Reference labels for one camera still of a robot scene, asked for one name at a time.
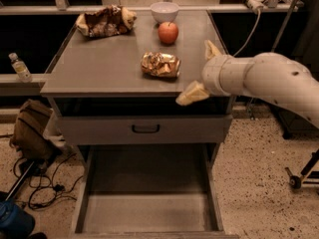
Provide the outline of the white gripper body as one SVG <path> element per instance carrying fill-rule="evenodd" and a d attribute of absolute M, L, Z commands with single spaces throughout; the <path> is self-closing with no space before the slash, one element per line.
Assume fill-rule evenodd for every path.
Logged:
<path fill-rule="evenodd" d="M 254 65 L 251 58 L 215 56 L 203 67 L 203 85 L 214 96 L 250 96 L 244 85 L 245 75 Z"/>

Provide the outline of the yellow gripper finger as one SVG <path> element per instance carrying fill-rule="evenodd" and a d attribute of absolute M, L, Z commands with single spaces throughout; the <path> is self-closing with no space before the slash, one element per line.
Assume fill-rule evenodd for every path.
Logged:
<path fill-rule="evenodd" d="M 205 86 L 198 81 L 193 81 L 182 93 L 179 94 L 175 101 L 180 106 L 189 106 L 208 98 L 209 91 L 205 88 Z"/>
<path fill-rule="evenodd" d="M 205 58 L 207 60 L 211 60 L 212 58 L 221 55 L 221 52 L 219 51 L 219 49 L 210 40 L 205 40 L 204 46 L 205 46 Z"/>

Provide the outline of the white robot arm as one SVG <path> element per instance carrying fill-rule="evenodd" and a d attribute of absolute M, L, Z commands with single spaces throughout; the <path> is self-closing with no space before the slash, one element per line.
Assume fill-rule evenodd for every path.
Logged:
<path fill-rule="evenodd" d="M 179 94 L 179 105 L 211 96 L 245 96 L 289 110 L 319 127 L 319 82 L 302 64 L 277 53 L 235 58 L 222 54 L 209 40 L 205 58 L 201 80 Z"/>

